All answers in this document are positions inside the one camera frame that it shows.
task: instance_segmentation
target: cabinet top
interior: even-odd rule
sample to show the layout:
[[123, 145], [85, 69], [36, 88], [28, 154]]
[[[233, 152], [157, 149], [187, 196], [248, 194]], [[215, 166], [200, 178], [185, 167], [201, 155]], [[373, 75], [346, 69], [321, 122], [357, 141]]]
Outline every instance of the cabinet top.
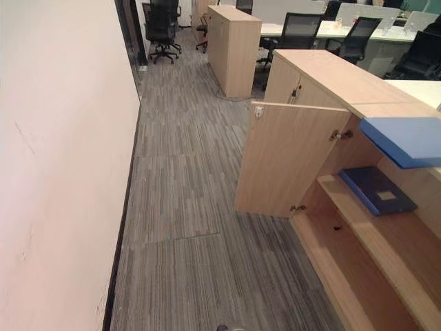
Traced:
[[326, 50], [277, 50], [275, 54], [359, 117], [441, 117], [415, 97]]
[[250, 22], [261, 22], [257, 17], [248, 15], [247, 13], [241, 12], [231, 5], [220, 5], [220, 6], [208, 6], [209, 9], [217, 12], [219, 15], [225, 17], [228, 21], [250, 21]]

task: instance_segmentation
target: storage cabinet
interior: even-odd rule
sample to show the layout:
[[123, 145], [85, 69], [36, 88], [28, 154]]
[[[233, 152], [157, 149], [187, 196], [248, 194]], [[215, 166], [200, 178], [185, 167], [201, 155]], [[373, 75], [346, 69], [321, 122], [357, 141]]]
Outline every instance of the storage cabinet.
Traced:
[[[401, 170], [358, 129], [363, 117], [414, 116], [441, 118], [317, 50], [277, 50], [265, 102], [252, 103], [236, 209], [289, 217], [347, 330], [441, 325], [441, 169]], [[363, 166], [419, 208], [372, 216], [337, 175]]]
[[203, 32], [196, 31], [196, 28], [202, 24], [201, 17], [207, 14], [208, 6], [215, 5], [216, 0], [192, 0], [192, 32], [197, 43], [207, 40]]
[[209, 6], [208, 61], [226, 97], [251, 95], [262, 22], [232, 6]]

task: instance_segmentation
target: door hinge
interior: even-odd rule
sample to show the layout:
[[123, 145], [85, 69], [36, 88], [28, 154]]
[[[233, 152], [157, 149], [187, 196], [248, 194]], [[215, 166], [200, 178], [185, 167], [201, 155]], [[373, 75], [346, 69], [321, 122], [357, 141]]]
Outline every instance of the door hinge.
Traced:
[[290, 212], [293, 212], [294, 210], [305, 210], [306, 206], [305, 205], [300, 205], [298, 207], [292, 205], [291, 208], [289, 209]]
[[349, 139], [353, 137], [353, 133], [351, 130], [346, 131], [345, 133], [340, 133], [338, 130], [334, 130], [332, 135], [329, 138], [329, 141], [333, 141], [334, 139]]

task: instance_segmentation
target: blue folder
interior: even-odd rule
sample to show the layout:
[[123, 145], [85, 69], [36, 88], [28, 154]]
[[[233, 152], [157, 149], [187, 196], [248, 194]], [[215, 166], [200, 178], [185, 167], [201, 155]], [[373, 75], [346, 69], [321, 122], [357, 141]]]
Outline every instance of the blue folder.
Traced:
[[403, 169], [441, 166], [441, 120], [437, 117], [372, 117], [362, 132]]
[[338, 175], [375, 216], [410, 212], [417, 208], [377, 167], [343, 169]]

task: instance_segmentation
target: desk partition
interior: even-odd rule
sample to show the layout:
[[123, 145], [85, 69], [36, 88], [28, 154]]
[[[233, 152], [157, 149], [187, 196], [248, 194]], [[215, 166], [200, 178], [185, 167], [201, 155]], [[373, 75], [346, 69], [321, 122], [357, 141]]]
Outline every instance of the desk partition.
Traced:
[[254, 0], [253, 16], [263, 23], [283, 25], [287, 12], [300, 14], [323, 14], [326, 9], [324, 1], [312, 0]]
[[378, 6], [360, 5], [357, 3], [342, 3], [337, 14], [337, 19], [342, 19], [343, 26], [352, 26], [355, 17], [372, 17], [383, 19], [378, 26], [383, 29], [389, 19], [395, 19], [400, 14], [400, 9]]
[[437, 17], [437, 14], [431, 14], [430, 12], [412, 12], [407, 19], [404, 30], [412, 32], [423, 31], [429, 24], [433, 23]]

